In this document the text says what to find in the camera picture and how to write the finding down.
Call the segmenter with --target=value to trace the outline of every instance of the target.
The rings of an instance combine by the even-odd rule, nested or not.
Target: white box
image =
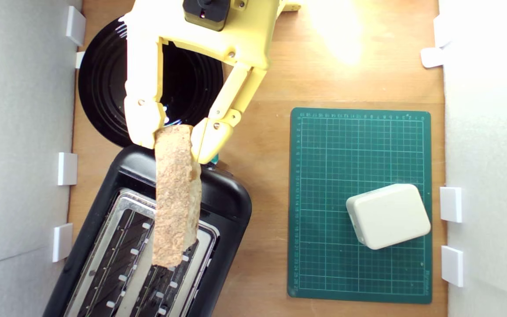
[[[418,188],[393,184],[346,201],[357,238],[370,249],[382,249],[426,235],[431,230]]]

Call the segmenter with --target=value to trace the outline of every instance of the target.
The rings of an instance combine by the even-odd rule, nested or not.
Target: white clip
[[[422,65],[425,68],[442,66],[444,62],[443,50],[441,48],[422,48],[420,56]]]
[[[420,52],[425,68],[442,66],[445,62],[443,48],[453,40],[454,28],[450,18],[439,14],[433,19],[434,48],[423,48]]]

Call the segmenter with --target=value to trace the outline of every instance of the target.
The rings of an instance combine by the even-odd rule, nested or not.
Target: white foam board
[[[462,224],[447,224],[447,244],[467,255],[464,288],[475,285],[475,296],[490,298],[479,285],[507,293],[507,2],[440,0],[439,6],[455,13],[459,30],[443,49],[445,179],[463,188],[466,213]],[[449,308],[468,305],[463,301],[450,295]]]
[[[56,185],[56,171],[58,153],[72,149],[68,3],[79,1],[0,2],[0,260],[50,249],[52,228],[67,222],[69,187]]]
[[[41,316],[64,263],[43,247],[0,261],[0,316]]]

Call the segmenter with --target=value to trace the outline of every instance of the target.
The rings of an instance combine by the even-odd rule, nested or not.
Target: black plate
[[[79,68],[78,91],[91,124],[111,142],[132,144],[126,127],[126,25],[118,19],[88,45]],[[209,113],[224,83],[222,64],[203,54],[163,45],[166,125],[196,125]]]

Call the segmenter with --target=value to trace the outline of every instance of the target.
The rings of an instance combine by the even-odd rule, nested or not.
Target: white bracket
[[[77,154],[60,152],[58,155],[58,185],[77,184]]]
[[[434,48],[423,48],[420,52],[425,68],[442,66],[445,62],[443,48],[453,40],[454,28],[451,18],[439,14],[433,19]]]
[[[72,251],[73,224],[66,223],[54,227],[54,242],[52,243],[52,262],[58,262],[67,257]]]
[[[68,24],[66,25],[66,36],[77,46],[83,46],[85,38],[86,19],[77,11],[74,6],[68,7]]]
[[[445,221],[463,222],[463,206],[461,204],[461,188],[440,187],[439,204],[441,219]]]
[[[81,61],[83,60],[84,55],[85,55],[85,51],[76,53],[76,69],[77,70],[81,67]]]
[[[441,278],[457,287],[463,287],[463,251],[441,246]]]

